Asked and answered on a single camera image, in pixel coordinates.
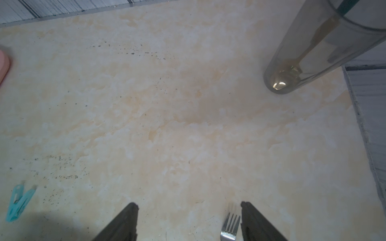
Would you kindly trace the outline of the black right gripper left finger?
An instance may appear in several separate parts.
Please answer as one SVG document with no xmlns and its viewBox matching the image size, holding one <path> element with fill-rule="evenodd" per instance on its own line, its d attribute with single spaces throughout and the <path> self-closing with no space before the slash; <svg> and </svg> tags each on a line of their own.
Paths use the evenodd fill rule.
<svg viewBox="0 0 386 241">
<path fill-rule="evenodd" d="M 93 241 L 136 241 L 139 207 L 129 203 Z"/>
</svg>

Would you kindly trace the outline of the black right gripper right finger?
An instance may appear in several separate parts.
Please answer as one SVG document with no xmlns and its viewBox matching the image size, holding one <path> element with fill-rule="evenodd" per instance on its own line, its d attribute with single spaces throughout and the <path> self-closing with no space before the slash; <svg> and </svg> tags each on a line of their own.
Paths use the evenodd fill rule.
<svg viewBox="0 0 386 241">
<path fill-rule="evenodd" d="M 245 241 L 287 241 L 250 202 L 242 201 L 242 235 Z"/>
</svg>

